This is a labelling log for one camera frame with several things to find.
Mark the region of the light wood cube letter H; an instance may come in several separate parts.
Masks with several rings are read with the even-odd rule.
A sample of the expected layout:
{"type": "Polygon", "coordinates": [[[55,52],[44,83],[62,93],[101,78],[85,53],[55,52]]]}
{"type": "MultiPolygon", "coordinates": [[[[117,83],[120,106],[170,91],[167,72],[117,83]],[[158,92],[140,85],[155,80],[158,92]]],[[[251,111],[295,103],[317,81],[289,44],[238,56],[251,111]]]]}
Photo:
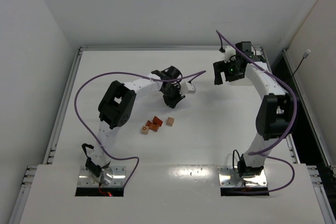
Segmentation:
{"type": "Polygon", "coordinates": [[[169,126],[173,126],[174,118],[168,117],[167,120],[166,120],[166,124],[169,125],[169,126]]]}

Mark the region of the white perforated box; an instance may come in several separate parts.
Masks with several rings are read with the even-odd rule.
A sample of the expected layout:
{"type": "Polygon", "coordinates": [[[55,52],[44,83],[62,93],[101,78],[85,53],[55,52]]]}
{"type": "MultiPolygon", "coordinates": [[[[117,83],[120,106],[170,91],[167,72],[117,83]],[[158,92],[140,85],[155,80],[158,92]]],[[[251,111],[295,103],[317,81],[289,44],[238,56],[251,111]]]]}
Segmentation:
{"type": "Polygon", "coordinates": [[[252,82],[248,78],[243,78],[230,82],[231,86],[252,86],[252,82]]]}

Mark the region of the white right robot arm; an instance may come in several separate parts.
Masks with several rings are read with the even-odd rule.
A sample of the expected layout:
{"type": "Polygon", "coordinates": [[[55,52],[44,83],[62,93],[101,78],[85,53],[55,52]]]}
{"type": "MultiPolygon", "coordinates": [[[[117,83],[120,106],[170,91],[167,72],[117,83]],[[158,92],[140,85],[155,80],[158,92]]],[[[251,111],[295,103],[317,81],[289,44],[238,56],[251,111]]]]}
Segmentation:
{"type": "Polygon", "coordinates": [[[215,85],[247,78],[261,98],[256,116],[257,134],[237,163],[240,177],[254,177],[263,170],[265,160],[276,142],[290,133],[297,104],[293,96],[270,76],[266,59],[251,42],[242,41],[235,47],[221,46],[219,52],[223,53],[224,58],[213,64],[215,85]]]}

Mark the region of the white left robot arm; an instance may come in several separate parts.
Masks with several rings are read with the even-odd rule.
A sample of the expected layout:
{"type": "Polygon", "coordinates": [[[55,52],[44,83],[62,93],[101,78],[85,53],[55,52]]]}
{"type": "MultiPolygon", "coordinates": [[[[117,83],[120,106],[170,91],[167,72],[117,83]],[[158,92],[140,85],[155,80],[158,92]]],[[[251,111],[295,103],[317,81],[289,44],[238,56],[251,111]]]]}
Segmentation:
{"type": "Polygon", "coordinates": [[[111,82],[98,105],[99,132],[95,133],[83,119],[79,120],[96,140],[95,145],[86,143],[82,145],[84,151],[91,150],[91,153],[85,153],[85,167],[95,178],[103,176],[112,160],[134,159],[137,163],[140,162],[137,156],[116,157],[108,151],[108,141],[114,138],[118,130],[128,122],[137,98],[160,92],[165,105],[173,109],[186,96],[186,92],[182,90],[186,77],[174,66],[164,70],[153,70],[147,75],[131,72],[125,72],[124,75],[136,79],[130,82],[118,80],[111,82]]]}

